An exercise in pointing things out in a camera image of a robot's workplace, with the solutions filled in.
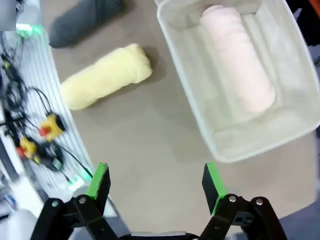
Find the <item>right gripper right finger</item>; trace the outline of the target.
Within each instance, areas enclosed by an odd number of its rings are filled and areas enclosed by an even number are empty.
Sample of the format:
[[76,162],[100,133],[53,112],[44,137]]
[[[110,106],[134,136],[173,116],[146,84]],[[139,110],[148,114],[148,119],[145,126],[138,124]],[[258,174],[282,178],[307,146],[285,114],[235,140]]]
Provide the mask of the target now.
[[204,165],[201,184],[212,215],[201,240],[223,240],[231,226],[239,226],[248,240],[287,239],[269,200],[262,196],[245,200],[227,193],[214,163]]

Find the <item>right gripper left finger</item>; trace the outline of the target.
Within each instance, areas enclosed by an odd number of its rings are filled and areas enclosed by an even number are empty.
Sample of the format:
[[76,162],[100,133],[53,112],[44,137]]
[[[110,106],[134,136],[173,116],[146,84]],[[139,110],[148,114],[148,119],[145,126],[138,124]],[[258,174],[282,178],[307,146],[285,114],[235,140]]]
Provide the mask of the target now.
[[99,163],[85,194],[68,202],[49,198],[31,235],[32,240],[68,240],[76,228],[86,228],[93,240],[117,240],[118,236],[104,218],[110,192],[109,167]]

